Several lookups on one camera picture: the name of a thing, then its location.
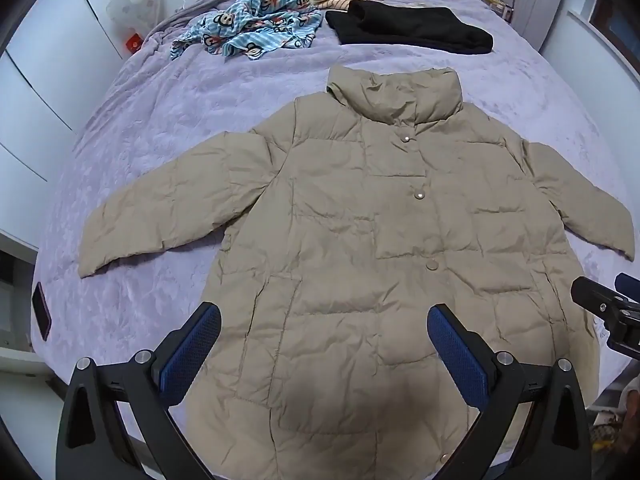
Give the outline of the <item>items on nightstand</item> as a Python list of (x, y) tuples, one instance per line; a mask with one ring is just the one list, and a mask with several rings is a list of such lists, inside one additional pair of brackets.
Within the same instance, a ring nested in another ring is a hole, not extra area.
[(512, 16), (513, 16), (512, 6), (509, 6), (503, 0), (482, 0), (482, 1), (486, 4), (486, 6), (488, 6), (488, 8), (492, 12), (500, 16), (500, 18), (502, 18), (503, 21), (506, 21), (507, 23), (511, 23)]

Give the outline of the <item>white wardrobe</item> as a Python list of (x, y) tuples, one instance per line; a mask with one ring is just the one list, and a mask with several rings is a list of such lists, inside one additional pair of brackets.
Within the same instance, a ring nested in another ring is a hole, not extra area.
[(122, 67), (122, 57), (88, 0), (37, 0), (9, 41), (8, 55), (44, 116), (27, 114), (38, 131), (23, 160), (53, 182)]

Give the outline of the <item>blue monkey print pajamas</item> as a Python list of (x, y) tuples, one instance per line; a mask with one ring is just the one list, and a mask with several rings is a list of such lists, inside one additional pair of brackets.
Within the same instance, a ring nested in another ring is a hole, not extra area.
[(235, 0), (226, 10), (199, 16), (172, 42), (170, 57), (180, 58), (196, 44), (211, 54), (244, 54), (251, 60), (279, 49), (308, 48), (322, 18), (309, 0)]

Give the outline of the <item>black folded garment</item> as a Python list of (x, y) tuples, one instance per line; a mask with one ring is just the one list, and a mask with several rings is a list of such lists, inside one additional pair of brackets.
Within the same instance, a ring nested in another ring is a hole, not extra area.
[(326, 22), (341, 44), (403, 44), (455, 54), (488, 54), (494, 38), (465, 24), (448, 8), (386, 6), (352, 0), (346, 11), (326, 11)]

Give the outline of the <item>dark framed window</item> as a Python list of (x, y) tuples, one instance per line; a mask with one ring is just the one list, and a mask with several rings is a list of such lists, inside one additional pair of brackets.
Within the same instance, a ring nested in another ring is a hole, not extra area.
[(589, 21), (623, 55), (639, 58), (639, 26), (613, 0), (597, 0)]

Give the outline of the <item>beige puffer coat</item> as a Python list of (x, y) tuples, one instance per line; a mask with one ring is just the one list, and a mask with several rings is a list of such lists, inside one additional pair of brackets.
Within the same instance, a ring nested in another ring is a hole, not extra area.
[(79, 273), (217, 228), (202, 297), (222, 331), (186, 437), (229, 479), (435, 472), (473, 415), (428, 339), (434, 304), (522, 361), (570, 360), (593, 400), (599, 341), (567, 237), (634, 256), (628, 209), (465, 102), (453, 70), (333, 67), (326, 91), (111, 195)]

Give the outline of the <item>dark smartphone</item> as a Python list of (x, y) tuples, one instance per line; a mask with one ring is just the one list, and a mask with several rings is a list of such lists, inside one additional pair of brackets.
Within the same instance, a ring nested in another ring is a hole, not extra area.
[(32, 293), (32, 310), (34, 310), (35, 313), (40, 336), (43, 341), (46, 341), (50, 334), (52, 318), (40, 282), (36, 284), (34, 292)]

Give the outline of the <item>red box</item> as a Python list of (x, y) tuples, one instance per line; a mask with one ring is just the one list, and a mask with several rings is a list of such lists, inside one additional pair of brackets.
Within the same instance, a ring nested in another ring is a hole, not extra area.
[(142, 38), (138, 34), (133, 34), (126, 41), (126, 48), (131, 54), (135, 54), (141, 49)]

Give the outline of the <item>white electric fan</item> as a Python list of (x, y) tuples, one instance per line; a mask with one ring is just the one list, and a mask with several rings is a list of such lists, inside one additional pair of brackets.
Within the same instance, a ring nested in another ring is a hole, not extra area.
[(121, 29), (128, 29), (145, 38), (160, 22), (163, 0), (110, 0), (108, 17)]

